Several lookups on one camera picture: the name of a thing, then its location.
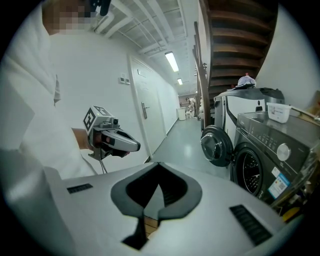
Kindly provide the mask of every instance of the white door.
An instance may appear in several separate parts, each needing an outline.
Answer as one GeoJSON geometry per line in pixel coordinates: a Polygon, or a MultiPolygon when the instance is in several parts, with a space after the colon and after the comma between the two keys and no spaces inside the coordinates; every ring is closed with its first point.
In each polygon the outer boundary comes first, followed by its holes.
{"type": "Polygon", "coordinates": [[[158,97],[154,72],[135,58],[131,58],[133,81],[137,93],[139,114],[152,154],[166,138],[165,124],[158,97]]]}

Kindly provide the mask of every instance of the dryer door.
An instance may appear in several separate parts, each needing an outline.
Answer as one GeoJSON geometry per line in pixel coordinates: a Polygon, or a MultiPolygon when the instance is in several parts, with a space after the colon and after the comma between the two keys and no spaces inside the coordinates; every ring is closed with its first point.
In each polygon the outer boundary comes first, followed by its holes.
{"type": "Polygon", "coordinates": [[[228,134],[215,125],[207,126],[201,136],[204,156],[213,165],[227,166],[233,157],[233,145],[228,134]]]}

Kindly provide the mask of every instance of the wooden staircase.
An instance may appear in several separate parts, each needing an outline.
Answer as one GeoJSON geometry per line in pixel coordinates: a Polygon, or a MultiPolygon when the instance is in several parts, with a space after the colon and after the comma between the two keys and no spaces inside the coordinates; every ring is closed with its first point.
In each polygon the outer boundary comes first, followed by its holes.
{"type": "Polygon", "coordinates": [[[199,0],[209,27],[207,92],[214,98],[236,86],[240,77],[256,78],[271,44],[278,14],[275,0],[199,0]]]}

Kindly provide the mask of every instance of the fluorescent light fixture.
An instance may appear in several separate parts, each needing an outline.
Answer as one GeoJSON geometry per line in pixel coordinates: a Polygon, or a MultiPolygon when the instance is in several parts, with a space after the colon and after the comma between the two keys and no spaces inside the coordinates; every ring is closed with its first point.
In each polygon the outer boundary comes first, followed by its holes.
{"type": "Polygon", "coordinates": [[[174,53],[172,51],[168,51],[164,55],[165,55],[166,59],[168,60],[168,62],[170,63],[173,72],[178,72],[179,68],[178,68],[178,64],[176,62],[176,58],[174,56],[174,53]]]}

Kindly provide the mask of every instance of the gray floor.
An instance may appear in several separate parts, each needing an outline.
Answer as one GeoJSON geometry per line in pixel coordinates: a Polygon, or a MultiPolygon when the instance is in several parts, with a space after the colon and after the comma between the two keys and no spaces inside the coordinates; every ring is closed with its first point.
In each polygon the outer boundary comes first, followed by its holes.
{"type": "MultiPolygon", "coordinates": [[[[195,172],[205,172],[223,179],[229,179],[225,167],[216,167],[205,159],[200,144],[200,121],[188,118],[177,121],[167,138],[153,155],[152,162],[166,162],[194,169],[195,172]]],[[[151,200],[144,209],[144,215],[157,220],[158,211],[164,207],[161,188],[158,186],[151,200]]]]}

